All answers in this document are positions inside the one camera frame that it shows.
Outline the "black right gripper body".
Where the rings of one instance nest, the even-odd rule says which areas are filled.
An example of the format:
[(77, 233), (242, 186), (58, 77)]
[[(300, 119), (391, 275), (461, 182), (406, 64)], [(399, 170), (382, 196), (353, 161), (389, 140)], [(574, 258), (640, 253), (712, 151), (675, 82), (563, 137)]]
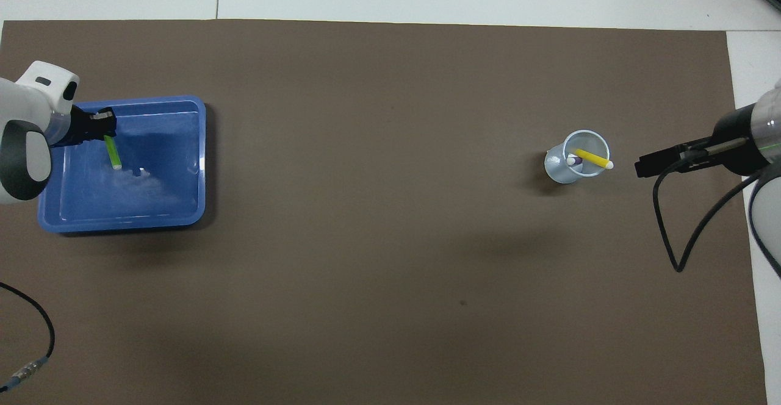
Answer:
[(696, 151), (706, 152), (706, 155), (688, 161), (676, 172), (688, 173), (724, 166), (734, 174), (750, 176), (769, 166), (770, 161), (761, 154), (756, 138), (752, 135), (754, 107), (752, 103), (726, 114), (715, 124), (711, 136), (683, 144), (681, 158)]

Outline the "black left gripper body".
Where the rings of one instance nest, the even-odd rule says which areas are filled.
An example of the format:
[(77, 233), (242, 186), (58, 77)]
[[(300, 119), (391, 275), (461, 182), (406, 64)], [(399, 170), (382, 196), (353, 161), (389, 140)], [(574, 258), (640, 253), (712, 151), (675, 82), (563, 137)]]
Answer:
[(95, 139), (101, 139), (101, 119), (97, 114), (87, 113), (73, 105), (70, 112), (70, 126), (61, 139), (61, 146), (80, 145)]

